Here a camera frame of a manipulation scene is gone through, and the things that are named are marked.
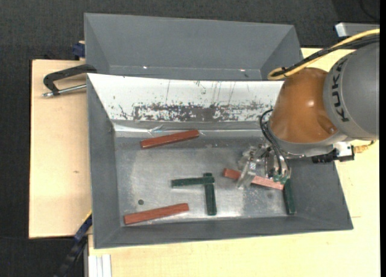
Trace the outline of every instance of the cable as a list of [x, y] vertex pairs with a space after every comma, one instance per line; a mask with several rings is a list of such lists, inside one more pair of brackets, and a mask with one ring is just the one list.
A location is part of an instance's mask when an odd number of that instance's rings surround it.
[[336, 50], [342, 49], [342, 48], [347, 48], [347, 46], [352, 46], [354, 44], [358, 45], [359, 44], [358, 41], [360, 41], [360, 40], [369, 41], [367, 37], [369, 37], [369, 36], [373, 37], [373, 36], [377, 36], [379, 34], [380, 34], [380, 29], [373, 29], [373, 30], [364, 31], [362, 33], [358, 33], [352, 37], [348, 37], [347, 39], [344, 39], [343, 41], [341, 41], [341, 42], [339, 42], [339, 43], [337, 43], [329, 48], [321, 49], [320, 51], [316, 52], [315, 54], [311, 55], [310, 57], [307, 57], [307, 58], [301, 60], [300, 62], [296, 63], [295, 65], [293, 65], [289, 68], [284, 68], [284, 67], [276, 68], [268, 74], [267, 78], [269, 80], [281, 80], [285, 77], [289, 77], [290, 75], [298, 73], [300, 70], [304, 69], [305, 67], [307, 67], [311, 63], [316, 62], [317, 60], [321, 59], [325, 55], [331, 53], [332, 51], [336, 51]]
[[291, 175], [291, 167], [290, 165], [288, 164], [288, 161], [286, 159], [286, 157], [282, 154], [282, 152], [280, 151], [280, 147], [279, 145], [277, 144], [276, 140], [272, 137], [268, 127], [267, 127], [267, 123], [264, 122], [264, 118], [265, 116], [272, 112], [273, 109], [270, 109], [270, 110], [266, 110], [261, 116], [260, 116], [260, 129], [264, 135], [264, 137], [272, 144], [272, 149], [275, 153], [275, 157], [277, 159], [277, 163], [279, 164], [279, 174], [282, 175], [283, 173], [283, 165], [282, 165], [282, 159], [284, 160], [285, 162], [285, 165], [287, 167], [287, 172], [288, 174], [286, 175], [287, 178], [290, 177]]

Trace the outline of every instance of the yellow cable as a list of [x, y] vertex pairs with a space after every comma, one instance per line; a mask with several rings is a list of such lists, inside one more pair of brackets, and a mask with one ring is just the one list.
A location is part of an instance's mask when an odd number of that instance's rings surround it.
[[[339, 42], [339, 43], [337, 43], [337, 44], [335, 44], [335, 45], [329, 47], [328, 49], [332, 49], [332, 48], [335, 48], [335, 47], [337, 47], [337, 46], [344, 45], [344, 44], [346, 44], [346, 43], [349, 43], [349, 42], [351, 42], [351, 41], [355, 41], [355, 40], [360, 39], [360, 38], [362, 38], [362, 37], [369, 36], [369, 35], [371, 35], [371, 34], [379, 34], [379, 32], [380, 32], [380, 29], [379, 29], [379, 28], [378, 28], [378, 29], [367, 30], [367, 31], [364, 31], [364, 32], [362, 32], [362, 33], [358, 33], [358, 34], [356, 34], [356, 35], [354, 35], [354, 36], [352, 36], [352, 37], [348, 37], [347, 39], [344, 39], [343, 41], [341, 41], [341, 42]], [[305, 67], [309, 66], [311, 63], [314, 63], [314, 62], [316, 62], [317, 60], [321, 59], [321, 58], [324, 57], [325, 55], [319, 56], [319, 57], [317, 57], [317, 58], [315, 58], [315, 59], [312, 59], [312, 60], [310, 60], [310, 61], [308, 61], [308, 62], [305, 62], [304, 64], [302, 64], [302, 65], [300, 65], [300, 66], [294, 68], [293, 70], [290, 70], [290, 71], [288, 71], [288, 72], [286, 72], [286, 73], [284, 73], [284, 74], [280, 74], [280, 75], [277, 75], [277, 76], [273, 76], [272, 74], [274, 74], [274, 73], [276, 73], [276, 72], [282, 70], [282, 68], [276, 68], [276, 69], [272, 70], [272, 71], [268, 74], [268, 77], [267, 77], [267, 78], [268, 78], [269, 80], [276, 81], [276, 80], [281, 80], [281, 79], [283, 79], [283, 78], [285, 78], [285, 77], [289, 77], [290, 75], [293, 75], [293, 74], [295, 74], [295, 73], [298, 73], [300, 70], [302, 70], [302, 69], [304, 69]]]

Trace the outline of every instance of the black cable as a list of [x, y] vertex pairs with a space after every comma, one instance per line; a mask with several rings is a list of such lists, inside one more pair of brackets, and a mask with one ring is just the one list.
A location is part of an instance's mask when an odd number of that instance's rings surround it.
[[325, 55], [332, 53], [338, 49], [358, 49], [358, 48], [361, 48], [365, 45], [368, 45], [368, 44], [371, 44], [374, 42], [378, 42], [379, 40], [380, 40], [380, 35], [375, 34], [375, 35], [370, 35], [370, 36], [364, 36], [358, 40], [354, 40], [354, 41], [351, 41], [349, 43], [342, 44], [340, 46], [335, 46], [333, 48], [324, 48], [324, 49], [321, 49], [320, 51], [317, 51], [316, 53], [311, 54], [310, 56], [304, 58], [303, 60], [295, 63], [294, 65], [292, 65], [288, 68], [282, 68], [280, 71], [272, 73], [271, 76], [276, 77], [279, 75], [283, 75], [283, 74], [290, 72], [293, 69], [295, 69], [295, 68], [297, 68], [297, 67], [299, 67], [307, 62], [310, 62], [311, 60], [314, 60], [320, 56], [325, 56]]
[[272, 112], [273, 109], [270, 109], [270, 110], [266, 110], [261, 116], [260, 116], [260, 129], [264, 135], [264, 137], [272, 144], [272, 148], [273, 148], [273, 151], [275, 153], [275, 156], [276, 156], [276, 159], [278, 161], [278, 164], [279, 164], [279, 173], [280, 175], [282, 174], [282, 171], [283, 171], [283, 166], [282, 166], [282, 159], [284, 160], [285, 162], [285, 165], [287, 167], [287, 171], [290, 173], [291, 172], [291, 168], [290, 168], [290, 165], [288, 164], [288, 161], [286, 159], [286, 157], [281, 153], [280, 151], [280, 147], [279, 147], [279, 144], [276, 142], [276, 140], [272, 137], [272, 135], [270, 134], [270, 131], [267, 127], [267, 123], [263, 122], [265, 116]]

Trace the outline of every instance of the red stick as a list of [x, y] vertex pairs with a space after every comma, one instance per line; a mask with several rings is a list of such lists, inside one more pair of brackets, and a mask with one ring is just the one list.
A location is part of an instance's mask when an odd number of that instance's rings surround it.
[[144, 139], [141, 141], [141, 148], [153, 148], [161, 145], [182, 142], [189, 139], [197, 138], [200, 135], [198, 130], [189, 130], [184, 132], [173, 133], [172, 135], [159, 136], [157, 138]]
[[[231, 179], [239, 179], [241, 172], [231, 170], [230, 168], [225, 168], [223, 175]], [[274, 182], [270, 179], [260, 177], [260, 176], [255, 176], [255, 178], [252, 180], [252, 183], [255, 185], [266, 186], [266, 187], [275, 188], [279, 190], [284, 189], [284, 185], [282, 185], [281, 183]]]
[[170, 215], [179, 214], [181, 212], [186, 212], [188, 210], [189, 210], [189, 205], [187, 203], [181, 203], [181, 204], [151, 209], [149, 211], [135, 212], [133, 214], [125, 215], [123, 219], [125, 224], [133, 224], [133, 223], [138, 223], [142, 221], [148, 221], [148, 220], [158, 219], [162, 217], [167, 217]]

